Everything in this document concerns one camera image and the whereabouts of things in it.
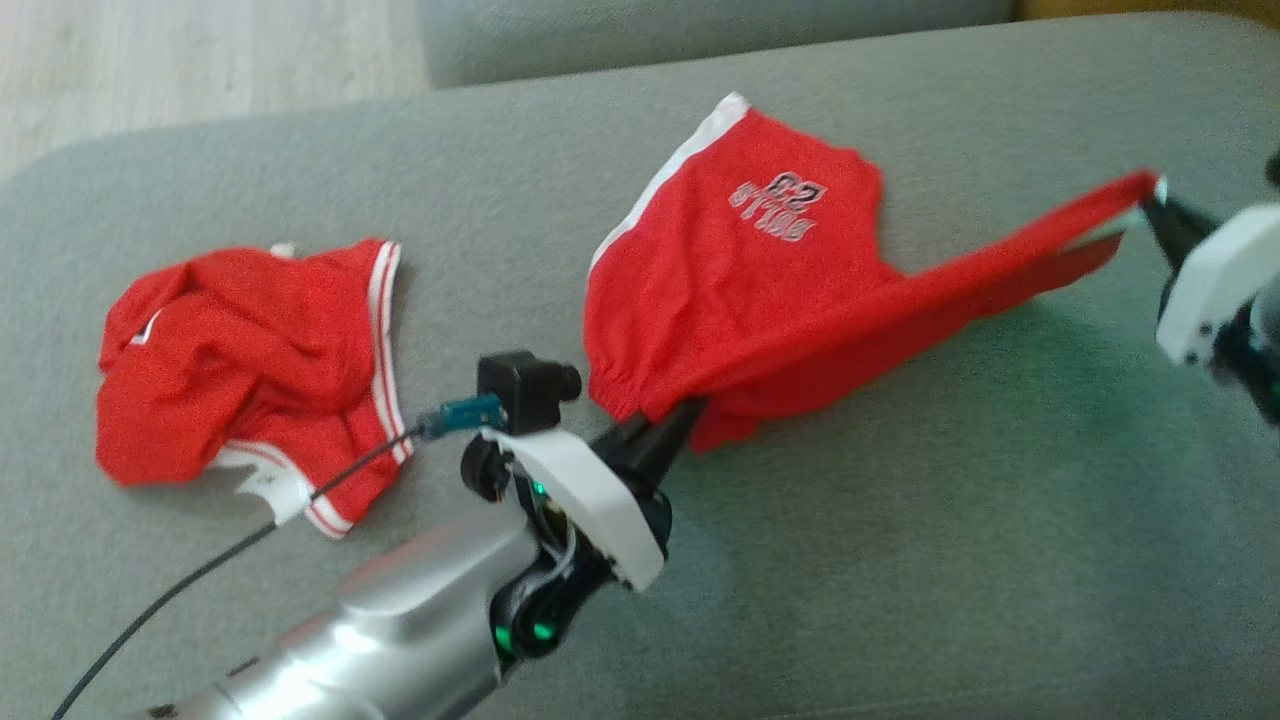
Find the gray cushion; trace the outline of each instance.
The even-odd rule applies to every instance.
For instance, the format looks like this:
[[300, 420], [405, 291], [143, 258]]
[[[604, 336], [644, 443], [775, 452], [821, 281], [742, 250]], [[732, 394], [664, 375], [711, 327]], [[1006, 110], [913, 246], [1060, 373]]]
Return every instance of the gray cushion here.
[[[1176, 59], [1176, 72], [1171, 63]], [[122, 491], [93, 464], [97, 338], [138, 274], [232, 243], [404, 243], [412, 415], [480, 354], [582, 363], [588, 260], [728, 91], [884, 173], [918, 270], [1137, 165], [1226, 215], [1274, 193], [1280, 35], [1121, 15], [805, 46], [147, 132], [0, 187], [0, 716], [47, 716], [169, 583], [268, 516], [232, 478]], [[613, 588], [481, 720], [1275, 716], [1280, 482], [1238, 391], [1153, 342], [1166, 272], [1102, 272], [974, 324], [836, 406], [684, 457], [671, 564]], [[568, 428], [607, 418], [589, 402]], [[195, 689], [358, 562], [475, 501], [421, 450], [342, 542], [303, 523], [156, 618], [84, 697]]]
[[1012, 0], [420, 0], [431, 87], [996, 23]]

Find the white plastic bracket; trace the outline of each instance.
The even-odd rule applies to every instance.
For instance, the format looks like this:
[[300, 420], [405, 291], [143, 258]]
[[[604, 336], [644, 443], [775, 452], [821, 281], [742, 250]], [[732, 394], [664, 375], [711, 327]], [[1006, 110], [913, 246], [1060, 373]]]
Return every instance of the white plastic bracket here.
[[1187, 255], [1156, 342], [1174, 363], [1208, 363], [1217, 331], [1276, 274], [1280, 202], [1245, 208]]
[[644, 591], [663, 556], [635, 497], [582, 438], [553, 428], [521, 437], [483, 428], [481, 437], [516, 456], [529, 477], [613, 564], [620, 580]]

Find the red fabric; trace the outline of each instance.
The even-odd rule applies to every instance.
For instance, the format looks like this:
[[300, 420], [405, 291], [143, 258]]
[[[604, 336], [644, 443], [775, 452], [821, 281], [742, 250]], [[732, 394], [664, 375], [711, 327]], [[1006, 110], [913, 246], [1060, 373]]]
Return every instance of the red fabric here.
[[[826, 190], [801, 205], [799, 240], [769, 234], [744, 183], [791, 174]], [[1119, 237], [1066, 250], [1133, 209], [1156, 176], [1138, 172], [1012, 236], [906, 277], [879, 260], [879, 172], [749, 110], [660, 186], [589, 279], [591, 397], [617, 419], [666, 415], [708, 396], [695, 448], [744, 438], [768, 418], [823, 407], [960, 331], [1103, 265]], [[765, 206], [786, 205], [786, 197]]]
[[[227, 446], [292, 462], [314, 489], [402, 432], [385, 352], [398, 258], [372, 238], [303, 260], [229, 249], [136, 281], [106, 316], [99, 464], [124, 486], [179, 483]], [[330, 492], [338, 518], [308, 516], [340, 536], [411, 451]]]

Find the bulls logo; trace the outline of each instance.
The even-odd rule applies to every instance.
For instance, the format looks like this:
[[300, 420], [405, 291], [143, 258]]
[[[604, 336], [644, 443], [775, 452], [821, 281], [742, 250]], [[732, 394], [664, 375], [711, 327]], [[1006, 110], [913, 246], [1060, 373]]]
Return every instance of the bulls logo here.
[[764, 188], [744, 182], [730, 195], [728, 204], [735, 209], [745, 206], [740, 217], [744, 220], [755, 219], [755, 229], [778, 240], [799, 242], [817, 225], [814, 220], [801, 215], [826, 193], [824, 186], [788, 172], [773, 178]]

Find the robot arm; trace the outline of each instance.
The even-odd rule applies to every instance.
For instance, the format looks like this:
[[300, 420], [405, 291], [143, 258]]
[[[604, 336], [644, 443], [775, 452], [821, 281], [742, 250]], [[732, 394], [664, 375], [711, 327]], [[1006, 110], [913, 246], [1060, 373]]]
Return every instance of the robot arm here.
[[1238, 382], [1280, 424], [1280, 202], [1221, 224], [1174, 199], [1143, 210], [1172, 270], [1156, 342], [1174, 363]]
[[572, 368], [512, 352], [477, 377], [503, 429], [476, 436], [462, 478], [488, 505], [358, 568], [269, 651], [142, 717], [453, 720], [554, 651], [596, 589], [657, 577], [671, 533], [658, 486], [701, 402], [589, 446], [558, 427], [581, 392]]

